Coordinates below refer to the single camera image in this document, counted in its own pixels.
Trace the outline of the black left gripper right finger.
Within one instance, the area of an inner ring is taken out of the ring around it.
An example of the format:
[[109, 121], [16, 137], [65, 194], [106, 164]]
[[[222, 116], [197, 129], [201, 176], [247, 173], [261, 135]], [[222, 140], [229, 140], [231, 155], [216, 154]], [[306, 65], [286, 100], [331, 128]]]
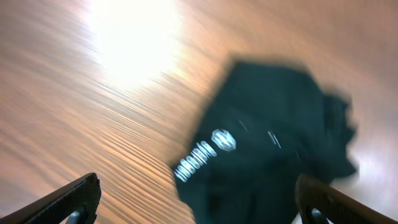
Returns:
[[397, 224], [397, 222], [305, 174], [295, 185], [295, 202], [303, 224]]

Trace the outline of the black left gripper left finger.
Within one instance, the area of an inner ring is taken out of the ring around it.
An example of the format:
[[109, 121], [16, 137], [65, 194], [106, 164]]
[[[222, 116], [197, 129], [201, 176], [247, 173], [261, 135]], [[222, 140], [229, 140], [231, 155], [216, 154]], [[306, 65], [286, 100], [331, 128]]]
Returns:
[[101, 198], [100, 180], [92, 172], [24, 208], [1, 218], [1, 224], [93, 224]]

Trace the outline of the black t-shirt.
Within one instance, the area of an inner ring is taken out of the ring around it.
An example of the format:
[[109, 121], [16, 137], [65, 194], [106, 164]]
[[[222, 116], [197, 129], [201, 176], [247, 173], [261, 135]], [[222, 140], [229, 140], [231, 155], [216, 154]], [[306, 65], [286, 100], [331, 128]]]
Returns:
[[172, 166], [197, 223], [291, 223], [300, 174], [351, 176], [349, 103], [305, 70], [238, 61]]

